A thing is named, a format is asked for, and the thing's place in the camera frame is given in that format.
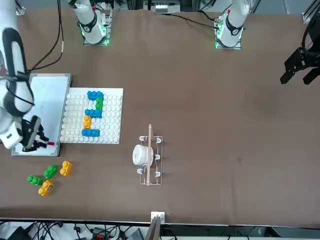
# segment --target brown table surface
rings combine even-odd
[[[320,81],[303,85],[305,71],[280,84],[301,16],[249,15],[242,50],[221,50],[211,29],[145,10],[115,13],[110,46],[83,46],[74,12],[62,14],[63,58],[40,72],[124,88],[121,143],[63,144],[57,158],[1,146],[1,217],[148,222],[164,211],[168,223],[318,226]],[[56,40],[57,11],[27,9],[18,20],[30,68]],[[164,138],[161,186],[140,185],[132,163],[148,124]],[[64,160],[72,175],[39,196],[26,177]]]

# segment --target white mug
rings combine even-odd
[[[142,146],[139,144],[136,145],[133,149],[132,160],[133,160],[134,165],[146,166],[148,163],[148,147]],[[153,161],[154,161],[154,150],[151,147],[151,149],[150,149],[150,166],[152,165]]]

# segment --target white baseplate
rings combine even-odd
[[[100,130],[99,137],[82,136],[86,109],[96,109],[96,101],[88,99],[88,91],[103,93],[102,118],[92,118],[91,129]],[[123,88],[71,87],[66,96],[61,143],[74,144],[119,144],[123,105]]]

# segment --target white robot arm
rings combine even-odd
[[[97,9],[94,11],[90,0],[66,1],[74,9],[87,42],[89,44],[99,43],[107,34],[102,28],[106,24],[106,16]]]
[[[6,76],[0,78],[0,139],[8,149],[21,143],[24,151],[33,151],[39,146],[36,135],[44,142],[49,139],[43,134],[40,118],[23,119],[34,105],[34,95],[18,32],[14,0],[0,1],[0,51],[6,68]],[[46,146],[46,143],[40,144],[40,147]]]
[[[249,11],[248,0],[232,0],[230,12],[222,15],[223,26],[220,35],[217,36],[221,44],[232,48],[239,42]]]

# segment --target white tray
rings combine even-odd
[[[34,95],[34,106],[24,115],[31,120],[32,116],[41,119],[44,135],[54,142],[54,146],[40,147],[36,151],[23,152],[23,146],[12,149],[12,156],[58,156],[60,150],[59,136],[66,95],[71,83],[71,74],[36,74],[30,75],[30,87]]]
[[[84,137],[86,109],[96,109],[96,101],[88,99],[88,91],[103,93],[102,118],[92,118],[91,129],[100,130],[99,137]],[[119,144],[123,106],[123,88],[71,87],[66,96],[60,131],[61,143]]]

